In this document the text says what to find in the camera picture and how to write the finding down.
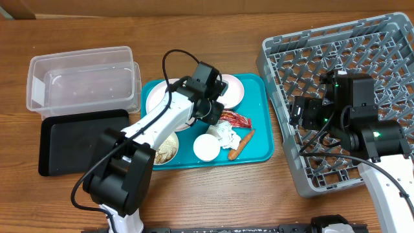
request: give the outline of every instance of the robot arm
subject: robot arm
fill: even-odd
[[[177,126],[184,124],[192,116],[193,103],[188,100],[187,96],[178,92],[171,94],[171,105],[169,109],[158,119],[156,123],[150,126],[145,134],[139,135],[134,141],[138,144],[148,144],[156,150],[175,131]],[[168,102],[168,93],[154,110],[149,112],[144,118],[122,130],[125,137],[129,138],[134,135],[142,126],[145,126],[153,120],[165,108]],[[131,163],[131,158],[123,156],[123,160]],[[115,229],[118,233],[141,233],[144,228],[138,209],[131,215],[120,216],[118,211],[106,204],[101,204],[100,208],[108,210],[113,215]],[[108,219],[109,233],[113,233],[113,226]]]
[[[295,96],[292,106],[291,125],[301,124],[305,129],[320,130],[300,152],[323,134],[321,130],[340,139],[342,149],[349,151],[351,157],[379,166],[409,195],[406,199],[400,193],[403,191],[372,166],[365,163],[358,165],[358,171],[373,199],[382,230],[397,233],[414,229],[414,213],[408,205],[408,202],[414,200],[413,163],[403,156],[411,150],[404,130],[397,121],[378,120],[378,106],[374,99],[375,80],[367,74],[329,71],[320,75],[320,82],[325,84],[327,90],[323,98]],[[303,156],[318,155],[330,154],[310,153]]]
[[[414,178],[411,159],[403,155],[381,157],[381,162],[375,163],[391,174],[409,194],[414,202]],[[376,214],[383,232],[397,233],[414,229],[413,215],[400,190],[382,173],[366,164],[359,164],[358,171],[364,179],[374,202]]]
[[[114,226],[108,219],[110,232],[114,232],[114,228],[118,233],[142,231],[138,208],[149,188],[155,150],[177,126],[191,117],[207,124],[217,123],[224,109],[217,98],[227,88],[218,76],[221,74],[217,69],[199,62],[192,77],[183,77],[168,87],[171,101],[169,93],[165,94],[161,103],[136,124],[121,132],[107,129],[100,137],[91,159],[95,169],[85,176],[83,190],[101,209],[111,213]],[[109,156],[120,144],[124,146]]]

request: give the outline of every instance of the wood grain surface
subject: wood grain surface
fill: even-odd
[[[270,36],[348,22],[387,12],[261,14],[62,19],[0,22],[0,232],[79,232],[107,226],[101,213],[75,209],[70,192],[80,174],[41,177],[41,118],[26,109],[30,59],[42,54],[127,45],[143,84],[162,78],[161,59],[187,50],[222,73],[254,72],[261,42]],[[414,12],[405,12],[414,19]],[[167,60],[170,78],[192,74],[182,55]],[[232,227],[309,223],[341,214],[380,232],[365,186],[312,199],[295,190],[273,108],[275,152],[260,164],[154,172],[140,216],[146,226]],[[131,117],[132,122],[139,114]],[[80,191],[77,200],[95,206]]]

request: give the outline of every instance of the small white cup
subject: small white cup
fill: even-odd
[[[194,141],[193,150],[200,160],[210,162],[220,153],[219,139],[210,134],[200,135]]]

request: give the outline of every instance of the clear plastic container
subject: clear plastic container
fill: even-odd
[[[36,56],[27,77],[27,109],[42,118],[140,110],[141,77],[129,47]]]

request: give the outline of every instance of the white tissue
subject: white tissue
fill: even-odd
[[[210,126],[206,133],[219,139],[220,146],[223,149],[232,148],[237,150],[239,147],[241,138],[232,130],[232,125],[228,121],[220,121],[215,126]]]

